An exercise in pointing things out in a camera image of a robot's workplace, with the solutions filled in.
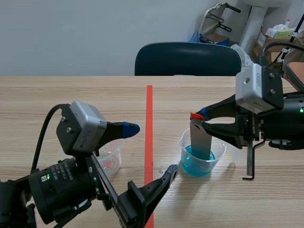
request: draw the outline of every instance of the wood grain surface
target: wood grain surface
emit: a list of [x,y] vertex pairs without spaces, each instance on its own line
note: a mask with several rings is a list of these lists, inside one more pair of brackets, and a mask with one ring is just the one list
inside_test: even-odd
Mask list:
[[[112,122],[137,123],[141,132],[127,139],[122,166],[110,179],[118,193],[144,178],[146,85],[153,85],[154,178],[179,164],[178,140],[189,127],[190,112],[235,92],[235,77],[0,77],[0,178],[29,173],[46,114],[56,104],[80,100],[97,107]],[[294,89],[286,82],[285,92]],[[43,143],[40,168],[61,159],[53,117]],[[219,122],[231,119],[219,119]],[[183,170],[154,213],[156,228],[302,228],[304,227],[304,151],[280,151],[267,145],[256,152],[256,179],[246,175],[246,152],[231,163],[231,152],[211,175],[197,178]],[[36,212],[38,227],[44,225]],[[77,216],[66,227],[118,228],[113,210],[102,203]]]

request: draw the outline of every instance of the chair backrest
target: chair backrest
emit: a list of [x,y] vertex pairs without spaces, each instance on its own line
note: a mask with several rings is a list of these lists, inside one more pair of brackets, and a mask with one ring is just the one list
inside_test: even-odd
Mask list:
[[136,76],[235,76],[240,71],[237,52],[214,44],[148,44],[138,52],[135,61]]

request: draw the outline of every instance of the measuring cup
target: measuring cup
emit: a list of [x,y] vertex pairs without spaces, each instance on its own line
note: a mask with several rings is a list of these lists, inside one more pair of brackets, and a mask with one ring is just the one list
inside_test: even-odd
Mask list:
[[[99,164],[104,169],[107,176],[117,172],[122,164],[121,147],[124,145],[123,139],[111,141],[99,149],[99,156],[97,157]],[[59,149],[62,158],[71,158],[66,155],[62,148]]]
[[212,137],[209,160],[202,160],[191,155],[190,128],[179,140],[181,147],[181,163],[184,170],[193,176],[205,176],[212,171],[220,158],[225,154],[227,145],[218,138]]

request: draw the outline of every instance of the metal hook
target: metal hook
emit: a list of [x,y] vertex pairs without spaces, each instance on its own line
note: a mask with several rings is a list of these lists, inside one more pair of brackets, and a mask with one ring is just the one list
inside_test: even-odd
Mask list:
[[253,181],[255,178],[255,150],[261,146],[264,146],[266,139],[252,147],[252,140],[247,146],[247,176],[243,177],[243,181]]

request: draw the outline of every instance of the blue liquid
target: blue liquid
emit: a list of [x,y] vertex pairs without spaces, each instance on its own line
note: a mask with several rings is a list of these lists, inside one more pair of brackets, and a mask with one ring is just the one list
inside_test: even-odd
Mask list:
[[[186,150],[191,154],[191,146],[188,146]],[[210,160],[215,160],[215,156],[212,152],[210,152]],[[206,176],[215,166],[215,162],[199,161],[186,155],[186,153],[182,156],[181,163],[187,173],[197,177]]]

